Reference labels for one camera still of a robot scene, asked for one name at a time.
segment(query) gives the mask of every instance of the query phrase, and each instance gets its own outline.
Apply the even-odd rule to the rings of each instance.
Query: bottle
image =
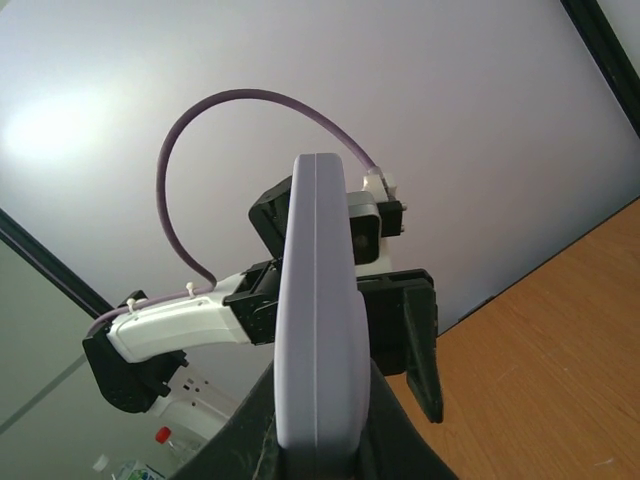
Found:
[[[139,460],[116,464],[106,455],[98,457],[93,469],[101,473],[104,480],[166,480],[164,475]]]
[[[195,440],[187,440],[176,436],[169,427],[162,427],[156,433],[156,442],[166,445],[177,460],[178,466],[182,466],[193,458],[201,444]]]

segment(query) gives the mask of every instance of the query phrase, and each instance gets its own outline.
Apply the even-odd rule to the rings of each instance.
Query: scratch on table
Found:
[[[506,372],[504,372],[502,375],[500,375],[498,377],[498,379],[496,380],[496,382],[499,382],[500,380],[502,380],[504,377],[506,377],[507,375],[509,375],[511,372],[513,372],[516,368],[518,368],[517,365],[513,365],[509,370],[507,370]]]
[[[609,460],[605,460],[604,462],[594,463],[593,466],[594,467],[602,467],[602,466],[605,466],[605,465],[611,465],[615,461],[616,461],[615,458],[611,457]]]

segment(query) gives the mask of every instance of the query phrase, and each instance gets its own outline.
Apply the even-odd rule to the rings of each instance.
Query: wooden surface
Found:
[[[389,383],[461,478],[640,479],[640,201],[438,341],[445,421]]]

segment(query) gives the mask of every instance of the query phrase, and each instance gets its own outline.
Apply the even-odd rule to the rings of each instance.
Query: white panel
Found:
[[[640,72],[640,2],[598,0],[636,72]]]
[[[91,319],[0,242],[0,321],[2,423],[82,354]]]
[[[170,473],[171,456],[154,440],[162,425],[156,417],[126,414],[105,402],[85,364],[0,436],[0,477],[98,478],[91,466],[102,453],[138,458]]]
[[[300,98],[395,174],[394,265],[433,275],[442,328],[640,193],[640,142],[557,0],[17,1],[0,43],[0,206],[112,303],[199,280],[162,236],[154,165],[221,89]],[[267,258],[247,211],[318,151],[359,188],[306,119],[207,113],[169,168],[185,245],[221,277]],[[264,367],[245,351],[205,355],[232,394]]]

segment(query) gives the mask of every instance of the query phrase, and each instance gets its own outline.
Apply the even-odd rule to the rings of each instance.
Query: cable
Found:
[[[219,92],[203,100],[200,100],[198,103],[184,112],[182,116],[174,123],[173,127],[171,127],[171,130],[169,130],[169,133],[167,134],[164,143],[162,144],[162,148],[160,149],[160,154],[158,155],[158,164],[156,170],[156,208],[158,209],[158,216],[160,217],[160,224],[162,225],[164,234],[171,244],[171,247],[182,259],[182,261],[184,261],[184,263],[191,267],[193,271],[200,274],[209,282],[209,285],[206,287],[196,288],[193,291],[193,293],[196,295],[212,292],[215,289],[218,280],[213,273],[211,273],[204,266],[198,263],[191,256],[191,254],[187,252],[187,250],[182,245],[182,242],[180,242],[175,229],[173,228],[173,224],[171,223],[171,219],[169,217],[169,209],[167,205],[167,168],[169,166],[169,159],[171,157],[173,147],[178,141],[178,138],[180,138],[180,135],[182,134],[184,129],[206,110],[233,100],[263,100],[265,102],[276,103],[278,105],[291,108],[292,110],[303,114],[320,126],[324,127],[329,133],[340,140],[340,142],[342,142],[351,151],[351,153],[353,153],[356,158],[360,160],[362,165],[367,169],[368,173],[382,173],[376,166],[375,162],[367,154],[367,152],[365,152],[362,147],[360,147],[360,145],[358,145],[356,141],[353,140],[344,130],[342,130],[338,125],[333,123],[320,112],[294,98],[287,97],[286,95],[282,95],[280,93],[272,92],[269,90],[244,88],[226,90],[224,92]],[[178,298],[183,298],[186,296],[189,296],[189,292],[178,292],[155,299],[136,302],[135,307],[137,309],[150,307],[161,302],[176,300]],[[129,311],[129,307],[121,307],[100,316],[91,324],[90,331],[93,330],[97,325],[103,322],[111,321],[118,315],[128,313]]]

